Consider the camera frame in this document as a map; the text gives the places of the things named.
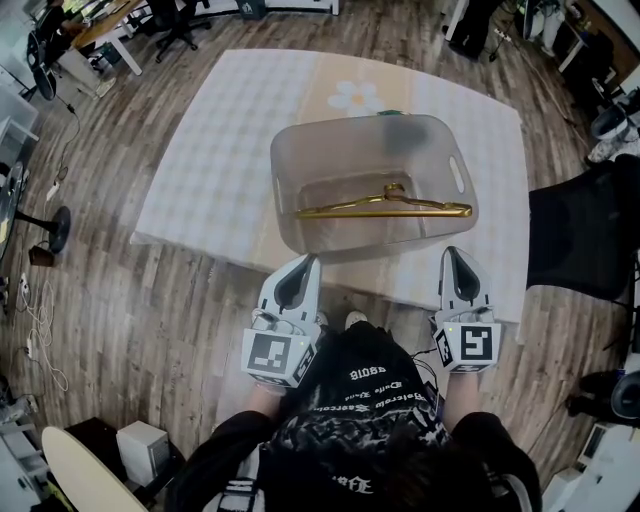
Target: hand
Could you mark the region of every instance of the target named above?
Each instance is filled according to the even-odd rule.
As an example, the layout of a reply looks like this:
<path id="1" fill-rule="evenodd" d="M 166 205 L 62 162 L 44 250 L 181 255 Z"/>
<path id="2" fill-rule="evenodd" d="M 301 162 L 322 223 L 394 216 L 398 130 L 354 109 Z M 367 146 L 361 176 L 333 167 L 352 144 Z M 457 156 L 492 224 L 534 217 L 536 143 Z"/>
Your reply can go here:
<path id="1" fill-rule="evenodd" d="M 248 411 L 257 411 L 275 420 L 280 411 L 280 400 L 285 390 L 281 386 L 270 384 L 254 384 L 247 401 Z"/>

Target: desk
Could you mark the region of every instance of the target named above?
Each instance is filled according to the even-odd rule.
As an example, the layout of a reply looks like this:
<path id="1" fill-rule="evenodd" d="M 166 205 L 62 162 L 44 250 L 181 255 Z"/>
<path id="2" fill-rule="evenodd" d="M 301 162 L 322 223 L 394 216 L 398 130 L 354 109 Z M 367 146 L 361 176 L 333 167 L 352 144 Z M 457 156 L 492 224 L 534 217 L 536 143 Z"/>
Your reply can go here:
<path id="1" fill-rule="evenodd" d="M 45 428 L 42 448 L 60 488 L 79 512 L 147 512 L 124 484 L 68 432 Z"/>
<path id="2" fill-rule="evenodd" d="M 136 75 L 141 75 L 142 69 L 140 68 L 140 66 L 138 66 L 138 63 L 120 42 L 120 39 L 118 39 L 118 36 L 115 33 L 115 29 L 118 24 L 129 14 L 131 14 L 133 10 L 142 2 L 143 0 L 114 0 L 114 2 L 111 4 L 111 6 L 113 6 L 113 9 L 117 9 L 120 6 L 124 7 L 121 7 L 120 10 L 115 14 L 107 16 L 103 20 L 97 22 L 95 25 L 78 34 L 71 42 L 71 46 L 76 50 L 79 50 L 80 48 L 84 48 L 88 44 L 95 42 L 97 39 L 106 38 L 117 50 L 124 61 L 129 65 L 131 70 Z"/>

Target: table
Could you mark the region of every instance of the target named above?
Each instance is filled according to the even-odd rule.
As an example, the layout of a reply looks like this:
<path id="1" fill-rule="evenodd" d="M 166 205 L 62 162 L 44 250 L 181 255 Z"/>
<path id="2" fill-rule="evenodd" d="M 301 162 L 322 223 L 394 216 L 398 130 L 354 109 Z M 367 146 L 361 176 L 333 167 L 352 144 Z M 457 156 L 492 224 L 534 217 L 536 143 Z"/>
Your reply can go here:
<path id="1" fill-rule="evenodd" d="M 124 59 L 124 61 L 129 65 L 131 70 L 136 75 L 142 74 L 142 69 L 138 66 L 138 63 L 134 60 L 131 54 L 127 51 L 124 45 L 118 39 L 116 35 L 115 29 L 120 24 L 120 22 L 125 19 L 129 14 L 133 12 L 133 10 L 138 7 L 144 0 L 114 0 L 111 4 L 111 9 L 115 10 L 120 9 L 115 13 L 107 16 L 103 20 L 100 20 L 95 25 L 88 27 L 82 33 L 78 34 L 73 41 L 71 42 L 71 46 L 76 50 L 80 48 L 84 48 L 85 46 L 95 42 L 97 39 L 106 38 L 113 47 L 117 50 L 120 56 Z M 125 32 L 129 37 L 131 34 L 127 32 L 128 28 L 125 28 Z"/>
<path id="2" fill-rule="evenodd" d="M 421 250 L 327 265 L 323 282 L 438 310 L 440 259 L 456 245 L 491 276 L 496 317 L 519 323 L 529 203 L 517 111 L 381 62 L 295 50 L 226 51 L 169 143 L 131 242 L 177 245 L 264 271 L 279 268 L 296 255 L 282 242 L 276 221 L 273 137 L 294 124 L 385 109 L 430 114 L 452 129 L 474 182 L 478 222 Z"/>
<path id="3" fill-rule="evenodd" d="M 124 484 L 68 432 L 45 428 L 42 447 L 51 472 L 79 512 L 146 512 Z"/>

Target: checkered tablecloth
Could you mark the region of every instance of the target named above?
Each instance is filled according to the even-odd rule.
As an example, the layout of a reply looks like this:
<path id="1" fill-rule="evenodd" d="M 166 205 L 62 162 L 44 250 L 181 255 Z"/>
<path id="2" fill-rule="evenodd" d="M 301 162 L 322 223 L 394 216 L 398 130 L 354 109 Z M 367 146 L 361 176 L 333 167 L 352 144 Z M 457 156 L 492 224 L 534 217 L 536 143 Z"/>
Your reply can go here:
<path id="1" fill-rule="evenodd" d="M 196 94 L 162 159 L 132 243 L 168 243 L 272 271 L 296 255 L 277 230 L 270 144 L 300 122 L 430 114 L 453 131 L 473 180 L 473 229 L 381 260 L 325 266 L 326 283 L 426 309 L 440 307 L 444 248 L 456 245 L 492 278 L 499 320 L 519 323 L 529 251 L 520 117 L 446 80 L 380 62 L 293 50 L 229 50 Z"/>

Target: wire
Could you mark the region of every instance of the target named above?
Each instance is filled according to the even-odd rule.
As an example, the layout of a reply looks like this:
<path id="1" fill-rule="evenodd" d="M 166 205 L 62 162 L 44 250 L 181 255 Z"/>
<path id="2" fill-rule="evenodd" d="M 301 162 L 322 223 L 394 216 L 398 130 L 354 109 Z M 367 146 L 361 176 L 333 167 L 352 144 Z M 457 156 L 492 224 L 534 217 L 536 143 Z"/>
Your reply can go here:
<path id="1" fill-rule="evenodd" d="M 42 364 L 40 364 L 40 361 L 38 361 L 37 359 L 31 359 L 30 357 L 27 356 L 27 347 L 18 347 L 13 351 L 13 354 L 11 355 L 11 362 L 9 363 L 9 373 L 7 374 L 7 377 L 8 378 L 11 377 L 11 371 L 13 370 L 13 362 L 15 361 L 15 357 L 18 352 L 22 352 L 31 363 L 36 363 L 40 367 L 40 375 L 42 376 L 42 393 L 39 393 L 39 394 L 22 393 L 20 396 L 18 396 L 17 398 L 14 398 L 13 400 L 14 401 L 20 400 L 23 396 L 33 396 L 35 398 L 43 397 L 46 390 L 46 384 L 44 380 L 44 369 L 42 368 Z M 4 391 L 4 394 L 2 395 L 2 397 L 0 397 L 0 403 L 6 400 L 7 394 L 9 393 L 10 389 L 11 389 L 11 386 L 8 385 L 7 389 L 5 389 Z"/>
<path id="2" fill-rule="evenodd" d="M 440 405 L 440 386 L 438 386 L 438 376 L 436 375 L 436 372 L 433 371 L 433 368 L 431 368 L 431 365 L 429 363 L 427 363 L 426 361 L 423 361 L 422 359 L 418 359 L 418 355 L 419 354 L 428 354 L 429 352 L 433 352 L 436 349 L 431 349 L 431 350 L 421 350 L 420 352 L 416 352 L 411 359 L 413 359 L 413 363 L 419 367 L 419 368 L 423 368 L 425 370 L 427 370 L 431 375 L 433 375 L 433 380 L 435 383 L 435 388 L 436 388 L 436 404 L 435 404 L 435 413 L 438 414 L 438 407 Z"/>
<path id="3" fill-rule="evenodd" d="M 51 304 L 50 309 L 47 307 L 48 304 L 46 300 L 47 299 L 47 295 L 45 293 L 46 290 L 49 290 L 49 297 L 50 297 L 50 304 Z M 64 374 L 62 370 L 54 367 L 51 364 L 51 362 L 49 361 L 49 356 L 47 355 L 47 350 L 46 350 L 47 347 L 50 347 L 51 343 L 53 342 L 53 336 L 51 333 L 51 324 L 53 323 L 53 312 L 54 312 L 55 304 L 53 299 L 53 288 L 51 287 L 51 283 L 49 281 L 44 282 L 44 285 L 42 287 L 42 293 L 40 295 L 41 304 L 39 307 L 36 307 L 36 305 L 34 305 L 33 307 L 29 306 L 29 303 L 27 302 L 27 298 L 24 296 L 22 289 L 20 290 L 20 297 L 22 297 L 22 300 L 25 303 L 27 313 L 29 313 L 29 315 L 35 320 L 36 326 L 37 326 L 36 328 L 33 328 L 33 327 L 31 328 L 31 330 L 29 331 L 29 338 L 32 339 L 32 334 L 36 337 L 36 339 L 40 343 L 40 346 L 42 347 L 42 355 L 44 356 L 44 362 L 47 365 L 47 368 L 49 369 L 49 373 L 51 373 L 51 377 L 53 378 L 56 385 L 62 391 L 68 391 L 69 380 L 67 379 L 67 376 Z M 62 383 L 62 381 L 58 379 L 57 375 L 59 375 L 64 380 L 64 384 Z"/>
<path id="4" fill-rule="evenodd" d="M 411 356 L 411 359 L 414 359 L 414 360 L 415 360 L 415 358 L 416 358 L 417 356 L 421 355 L 421 354 L 430 354 L 431 352 L 435 352 L 436 350 L 438 350 L 438 348 L 437 348 L 437 347 L 435 347 L 435 348 L 431 348 L 431 349 L 429 349 L 429 350 L 421 350 L 420 352 L 416 352 L 415 354 L 413 354 L 413 355 Z"/>
<path id="5" fill-rule="evenodd" d="M 58 164 L 58 171 L 56 172 L 56 179 L 58 181 L 64 181 L 64 179 L 67 177 L 67 173 L 69 172 L 69 167 L 68 166 L 64 166 L 64 155 L 67 152 L 67 147 L 69 146 L 69 144 L 71 142 L 73 142 L 73 140 L 78 136 L 78 134 L 80 133 L 80 118 L 78 117 L 78 114 L 76 114 L 75 109 L 73 108 L 73 106 L 71 106 L 69 103 L 67 103 L 66 101 L 64 101 L 60 96 L 56 95 L 56 98 L 58 98 L 65 107 L 67 107 L 67 110 L 69 112 L 71 112 L 73 114 L 73 117 L 76 118 L 76 121 L 78 123 L 78 128 L 76 129 L 76 133 L 73 135 L 73 137 L 71 137 L 64 145 L 64 147 L 62 148 L 62 155 L 60 155 L 60 163 Z"/>
<path id="6" fill-rule="evenodd" d="M 556 406 L 555 410 L 551 413 L 551 416 L 549 416 L 549 419 L 545 422 L 544 426 L 542 427 L 542 429 L 540 430 L 540 432 L 536 436 L 535 440 L 533 441 L 533 444 L 531 445 L 531 448 L 529 448 L 529 450 L 527 450 L 527 455 L 530 455 L 531 452 L 533 452 L 533 449 L 538 444 L 538 441 L 540 441 L 540 439 L 542 439 L 542 434 L 544 434 L 547 431 L 547 427 L 551 424 L 551 420 L 553 420 L 555 415 L 558 414 L 558 411 L 562 408 L 562 406 L 566 402 L 567 398 L 561 400 L 560 403 Z"/>

